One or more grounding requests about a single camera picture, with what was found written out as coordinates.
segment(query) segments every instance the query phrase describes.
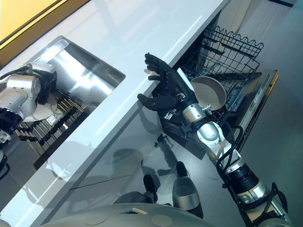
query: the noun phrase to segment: dishwasher rack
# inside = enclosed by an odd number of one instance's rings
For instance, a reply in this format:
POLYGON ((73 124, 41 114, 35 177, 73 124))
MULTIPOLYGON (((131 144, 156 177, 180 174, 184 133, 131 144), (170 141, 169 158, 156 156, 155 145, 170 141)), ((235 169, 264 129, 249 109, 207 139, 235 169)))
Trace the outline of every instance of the dishwasher rack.
POLYGON ((255 73, 259 63, 255 60, 263 43, 256 43, 240 34, 228 32, 219 26, 207 27, 201 34, 202 42, 189 60, 181 66, 189 80, 209 76, 218 80, 227 96, 236 87, 243 87, 255 73))

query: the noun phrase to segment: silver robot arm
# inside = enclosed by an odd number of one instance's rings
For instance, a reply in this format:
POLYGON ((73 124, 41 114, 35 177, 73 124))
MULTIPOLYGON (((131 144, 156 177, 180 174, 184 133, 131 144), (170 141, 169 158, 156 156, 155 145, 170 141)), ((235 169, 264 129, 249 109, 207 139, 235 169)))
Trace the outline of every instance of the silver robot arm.
POLYGON ((233 131, 230 130, 232 140, 229 142, 223 135, 221 127, 215 123, 220 119, 209 119, 209 106, 201 108, 198 105, 194 91, 189 88, 189 82, 161 59, 145 55, 147 69, 155 71, 160 76, 149 76, 150 80, 159 80, 159 87, 168 95, 147 98, 138 95, 140 102, 148 109, 163 111, 178 108, 189 125, 195 125, 201 147, 207 148, 210 160, 216 166, 220 177, 234 201, 248 227, 262 226, 266 222, 292 226, 287 215, 287 201, 275 183, 269 190, 249 169, 241 155, 235 150, 233 131))
POLYGON ((18 125, 44 105, 55 88, 53 65, 28 63, 0 77, 0 147, 7 144, 18 125))
MULTIPOLYGON (((187 116, 184 114, 189 123, 194 123, 198 119, 198 117, 195 119, 187 116)), ((274 197, 281 195, 275 188, 275 184, 274 188, 269 190, 253 174, 238 151, 233 149, 232 144, 224 137, 218 124, 212 121, 203 124, 197 131, 197 135, 201 142, 209 148, 206 149, 206 152, 217 167, 225 187, 229 187, 247 226, 267 226, 266 223, 292 226, 285 210, 287 207, 284 208, 274 197)))

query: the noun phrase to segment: floor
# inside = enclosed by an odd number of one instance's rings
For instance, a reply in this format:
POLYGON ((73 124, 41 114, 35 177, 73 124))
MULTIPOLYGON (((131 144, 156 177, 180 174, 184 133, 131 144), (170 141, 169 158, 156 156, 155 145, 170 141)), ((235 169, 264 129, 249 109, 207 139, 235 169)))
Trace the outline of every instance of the floor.
MULTIPOLYGON (((260 67, 277 69, 279 79, 243 147, 242 156, 268 187, 276 182, 287 197, 293 224, 303 226, 303 0, 293 8, 258 0, 248 16, 239 33, 265 44, 258 58, 260 67)), ((205 220, 215 226, 244 226, 208 157, 196 158, 169 137, 143 160, 123 193, 143 192, 143 175, 157 174, 158 203, 172 203, 177 160, 184 162, 196 184, 205 220)))

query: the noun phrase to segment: kitchen counter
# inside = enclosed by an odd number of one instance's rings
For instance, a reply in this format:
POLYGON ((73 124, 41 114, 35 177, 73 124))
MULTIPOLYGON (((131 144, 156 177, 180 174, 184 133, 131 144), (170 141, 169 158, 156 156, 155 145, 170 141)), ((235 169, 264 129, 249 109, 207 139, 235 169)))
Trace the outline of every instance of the kitchen counter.
POLYGON ((126 75, 1 211, 11 226, 39 225, 139 108, 156 83, 144 72, 150 52, 174 65, 227 0, 91 0, 0 71, 20 67, 62 35, 126 75))

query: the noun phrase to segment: robot finger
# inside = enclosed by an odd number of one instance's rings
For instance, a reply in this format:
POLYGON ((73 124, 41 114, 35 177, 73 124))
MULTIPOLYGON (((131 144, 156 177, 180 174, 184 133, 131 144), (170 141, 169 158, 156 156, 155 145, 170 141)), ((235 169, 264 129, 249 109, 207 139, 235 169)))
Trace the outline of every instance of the robot finger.
POLYGON ((137 97, 147 109, 153 111, 166 111, 177 107, 177 100, 172 96, 148 98, 143 94, 138 94, 137 97))

